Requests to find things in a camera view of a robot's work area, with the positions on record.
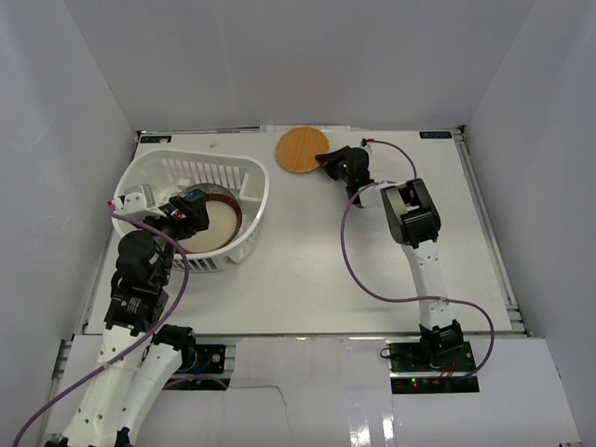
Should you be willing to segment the orange woven round plate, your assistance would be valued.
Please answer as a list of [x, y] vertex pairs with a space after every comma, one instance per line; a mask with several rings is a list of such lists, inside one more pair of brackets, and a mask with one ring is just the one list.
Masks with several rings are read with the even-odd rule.
[[312, 172], [319, 167], [316, 156], [330, 151], [328, 137], [314, 127], [297, 127], [285, 132], [276, 146], [277, 163], [296, 174]]

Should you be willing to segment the dark teal square plate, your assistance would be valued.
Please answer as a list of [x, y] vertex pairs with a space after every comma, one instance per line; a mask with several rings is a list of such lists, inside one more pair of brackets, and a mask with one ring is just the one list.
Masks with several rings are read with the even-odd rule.
[[186, 202], [194, 203], [198, 200], [204, 199], [206, 195], [205, 190], [200, 184], [194, 184], [183, 189], [179, 196]]

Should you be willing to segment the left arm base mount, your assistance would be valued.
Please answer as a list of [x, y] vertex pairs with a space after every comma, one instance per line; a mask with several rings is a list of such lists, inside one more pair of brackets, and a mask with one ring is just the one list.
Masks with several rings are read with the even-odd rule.
[[235, 347], [226, 344], [196, 344], [183, 357], [183, 365], [164, 385], [165, 390], [225, 391], [231, 381]]

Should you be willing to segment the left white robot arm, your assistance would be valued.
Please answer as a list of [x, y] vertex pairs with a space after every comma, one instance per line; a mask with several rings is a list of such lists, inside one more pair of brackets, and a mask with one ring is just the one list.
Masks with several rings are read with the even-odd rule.
[[54, 446], [132, 446], [158, 394], [176, 372], [196, 363], [189, 327], [166, 324], [175, 306], [166, 288], [181, 241], [208, 229], [200, 189], [173, 196], [156, 216], [136, 220], [111, 202], [113, 218], [133, 225], [118, 244], [111, 300], [96, 369]]

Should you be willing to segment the red rimmed beige plate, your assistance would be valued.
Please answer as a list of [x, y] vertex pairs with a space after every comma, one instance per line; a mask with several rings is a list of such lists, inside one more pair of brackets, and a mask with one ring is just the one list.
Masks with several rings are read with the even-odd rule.
[[179, 241], [187, 253], [205, 253], [226, 247], [239, 232], [242, 213], [234, 198], [207, 193], [206, 210], [210, 220], [209, 228]]

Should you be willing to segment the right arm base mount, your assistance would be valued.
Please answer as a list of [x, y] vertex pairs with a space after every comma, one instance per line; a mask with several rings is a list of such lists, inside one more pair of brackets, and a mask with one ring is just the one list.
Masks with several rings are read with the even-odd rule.
[[379, 356], [388, 361], [393, 395], [473, 394], [480, 392], [469, 342], [440, 359], [431, 359], [417, 342], [390, 343]]

